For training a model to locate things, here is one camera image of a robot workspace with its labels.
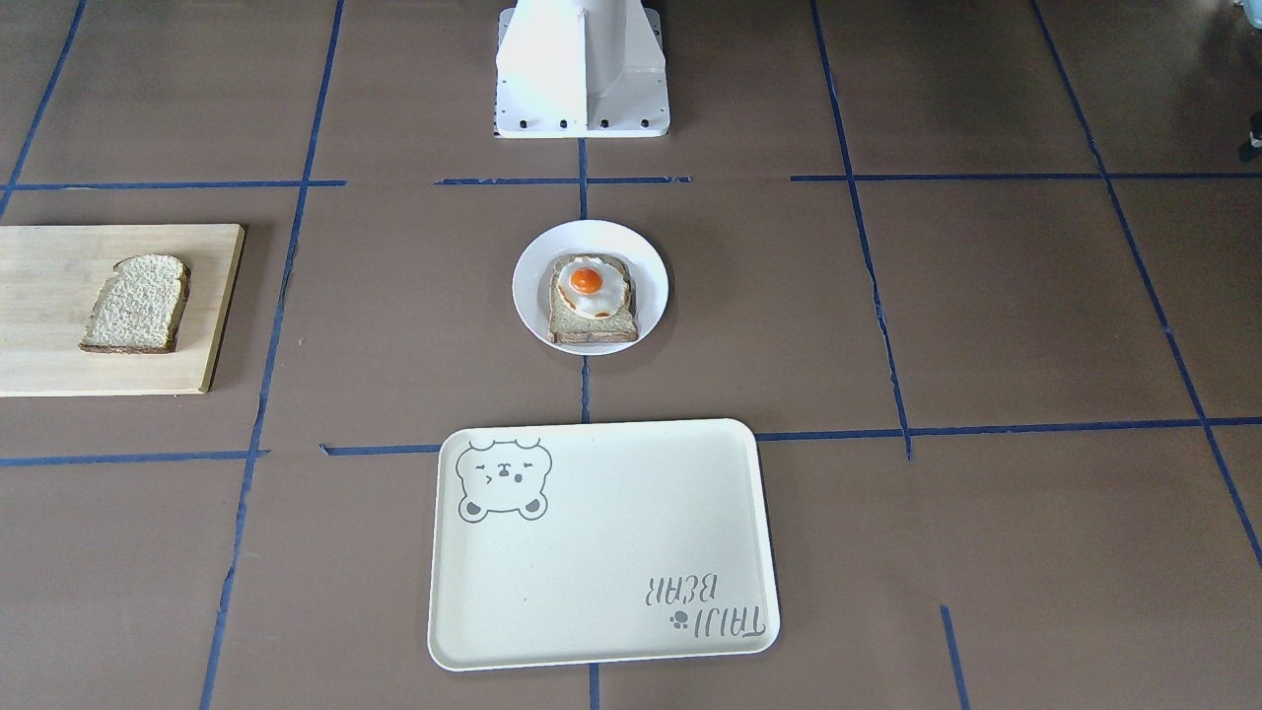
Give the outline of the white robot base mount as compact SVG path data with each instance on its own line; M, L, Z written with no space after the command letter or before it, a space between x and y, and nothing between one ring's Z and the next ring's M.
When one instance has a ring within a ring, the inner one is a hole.
M519 1L498 15L493 132L668 135L663 18L641 1Z

